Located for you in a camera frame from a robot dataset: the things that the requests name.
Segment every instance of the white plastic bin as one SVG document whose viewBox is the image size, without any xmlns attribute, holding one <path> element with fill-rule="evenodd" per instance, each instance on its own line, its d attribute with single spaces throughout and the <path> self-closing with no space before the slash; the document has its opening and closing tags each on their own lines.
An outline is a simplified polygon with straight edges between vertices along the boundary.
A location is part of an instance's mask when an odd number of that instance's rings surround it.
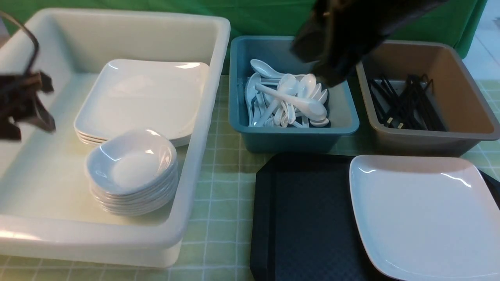
<svg viewBox="0 0 500 281">
<path fill-rule="evenodd" d="M 53 135 L 22 126 L 22 143 L 0 143 L 0 254 L 147 267 L 171 266 L 193 206 L 212 109 L 229 41 L 225 18 L 190 14 L 45 9 L 26 24 L 40 43 L 34 69 L 53 79 L 40 95 Z M 0 48 L 0 72 L 20 72 L 33 50 L 17 32 Z M 173 203 L 126 218 L 104 212 L 88 192 L 73 121 L 104 65 L 115 59 L 209 65 L 194 132 L 178 150 Z"/>
</svg>

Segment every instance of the teal bin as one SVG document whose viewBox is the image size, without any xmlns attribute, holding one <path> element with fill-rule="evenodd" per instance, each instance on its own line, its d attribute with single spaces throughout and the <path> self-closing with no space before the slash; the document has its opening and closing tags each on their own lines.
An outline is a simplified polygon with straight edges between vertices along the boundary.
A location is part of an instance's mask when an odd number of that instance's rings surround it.
<svg viewBox="0 0 500 281">
<path fill-rule="evenodd" d="M 307 74 L 310 63 L 302 63 L 291 52 L 291 36 L 240 36 L 231 42 L 229 68 L 229 123 L 239 133 L 248 151 L 253 153 L 331 151 L 341 136 L 350 135 L 360 126 L 347 82 L 329 89 L 325 107 L 331 127 L 248 127 L 249 118 L 244 89 L 254 73 L 251 59 L 268 63 L 281 73 Z"/>
</svg>

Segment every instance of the brown plastic bin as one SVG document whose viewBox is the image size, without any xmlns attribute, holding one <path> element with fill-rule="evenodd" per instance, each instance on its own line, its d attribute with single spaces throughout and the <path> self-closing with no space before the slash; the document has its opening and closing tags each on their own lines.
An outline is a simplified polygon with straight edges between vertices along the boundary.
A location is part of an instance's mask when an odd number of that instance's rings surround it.
<svg viewBox="0 0 500 281">
<path fill-rule="evenodd" d="M 428 42 L 384 42 L 356 67 L 377 148 L 385 154 L 458 157 L 481 141 L 500 139 L 500 124 L 462 60 L 451 47 Z M 367 78 L 384 73 L 392 83 L 408 74 L 434 80 L 434 99 L 448 131 L 384 127 L 379 123 Z"/>
</svg>

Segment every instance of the green backdrop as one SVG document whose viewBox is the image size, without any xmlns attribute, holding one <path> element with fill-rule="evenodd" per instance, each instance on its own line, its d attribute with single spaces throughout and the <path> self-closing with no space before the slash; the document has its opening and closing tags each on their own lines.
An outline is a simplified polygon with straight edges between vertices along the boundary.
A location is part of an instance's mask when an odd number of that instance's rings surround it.
<svg viewBox="0 0 500 281">
<path fill-rule="evenodd" d="M 294 35 L 315 0 L 0 0 L 0 9 L 25 22 L 49 8 L 97 8 L 213 15 L 229 19 L 240 35 Z M 441 42 L 464 58 L 487 0 L 450 0 L 399 30 L 393 39 Z M 8 25 L 12 32 L 15 28 Z"/>
</svg>

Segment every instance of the white square plate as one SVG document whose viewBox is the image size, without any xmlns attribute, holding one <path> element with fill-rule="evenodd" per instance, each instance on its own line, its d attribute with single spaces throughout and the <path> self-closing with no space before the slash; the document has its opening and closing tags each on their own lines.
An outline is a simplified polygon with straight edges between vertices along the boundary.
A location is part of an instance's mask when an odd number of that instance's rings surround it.
<svg viewBox="0 0 500 281">
<path fill-rule="evenodd" d="M 209 66 L 115 59 L 102 69 L 74 121 L 77 132 L 110 140 L 154 128 L 172 143 L 193 133 Z"/>
<path fill-rule="evenodd" d="M 500 210 L 470 162 L 362 155 L 349 180 L 361 240 L 383 274 L 500 280 Z"/>
</svg>

